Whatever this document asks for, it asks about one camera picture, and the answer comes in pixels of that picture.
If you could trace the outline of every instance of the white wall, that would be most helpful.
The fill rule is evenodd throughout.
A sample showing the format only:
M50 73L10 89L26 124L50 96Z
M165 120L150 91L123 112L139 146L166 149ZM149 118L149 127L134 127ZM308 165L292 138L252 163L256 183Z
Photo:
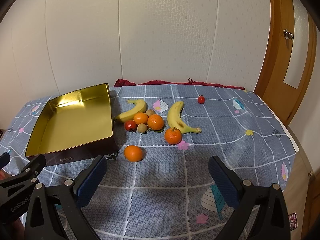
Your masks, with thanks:
M307 92L289 127L301 143L313 171L320 169L320 32L317 29L316 60Z
M269 24L270 0L16 0L0 24L0 127L28 100L118 78L253 90Z

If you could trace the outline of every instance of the red blanket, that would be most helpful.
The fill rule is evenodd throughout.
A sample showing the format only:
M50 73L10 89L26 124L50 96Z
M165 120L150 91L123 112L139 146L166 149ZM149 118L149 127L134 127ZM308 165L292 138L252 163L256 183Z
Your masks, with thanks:
M167 82L162 80L152 80L147 83L142 83L138 85L200 85L200 86L211 86L211 87L220 87L220 88L234 88L234 89L242 89L244 90L244 87L235 87L235 86L224 86L217 83L205 83L205 82L197 82L193 81L191 78L189 78L189 82L186 83L174 83L174 82ZM114 85L114 87L123 87L123 86L136 86L135 83L132 83L126 79L118 79Z

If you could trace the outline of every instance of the gold metal tray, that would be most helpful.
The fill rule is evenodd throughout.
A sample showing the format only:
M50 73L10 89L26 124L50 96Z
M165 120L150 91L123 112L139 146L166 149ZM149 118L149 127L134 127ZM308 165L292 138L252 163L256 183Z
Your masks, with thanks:
M109 86L100 84L48 101L37 119L25 155L32 159L45 154L50 166L118 150L112 130Z

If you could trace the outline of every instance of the yellow banana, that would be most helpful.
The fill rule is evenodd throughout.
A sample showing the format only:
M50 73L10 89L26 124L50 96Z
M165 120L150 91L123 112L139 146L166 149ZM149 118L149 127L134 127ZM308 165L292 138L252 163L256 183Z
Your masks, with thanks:
M115 122L125 123L126 121L133 120L133 116L136 113L140 113L140 112L144 113L147 109L147 104L143 99L137 99L137 100L128 99L127 103L133 103L133 104L135 104L135 107L129 111L126 111L126 112L121 113L118 116L114 117L113 120Z
M192 128L188 125L186 125L181 117L180 113L182 111L183 107L183 101L175 102L169 109L168 116L167 116L167 122L168 125L173 128L178 128L181 133L188 133L188 132L194 132L194 133L201 133L201 128Z

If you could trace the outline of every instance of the tablecloth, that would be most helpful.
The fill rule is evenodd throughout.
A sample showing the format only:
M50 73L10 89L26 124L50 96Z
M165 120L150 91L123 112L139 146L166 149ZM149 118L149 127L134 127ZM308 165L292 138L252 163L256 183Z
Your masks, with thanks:
M218 155L241 179L282 189L291 172L295 150L279 121L253 92L193 85L145 85L110 88L112 113L132 108L128 98L143 98L148 108L158 99L170 106L184 101L182 119L199 134L183 135L183 147L172 146L164 133L127 132L114 125L120 145L116 161L108 161L108 171L88 206L82 208L101 239L214 239L233 209L217 195L207 164ZM198 95L205 97L203 105ZM0 154L10 151L7 172L17 174L28 162L24 153L28 139L45 103L45 97L28 102L12 120L0 141ZM166 122L168 110L162 113ZM127 145L140 146L144 159L131 163L124 158ZM45 167L38 178L46 186L75 178L92 159ZM257 208L252 212L252 219ZM59 210L70 239L72 232ZM241 236L246 238L252 225Z

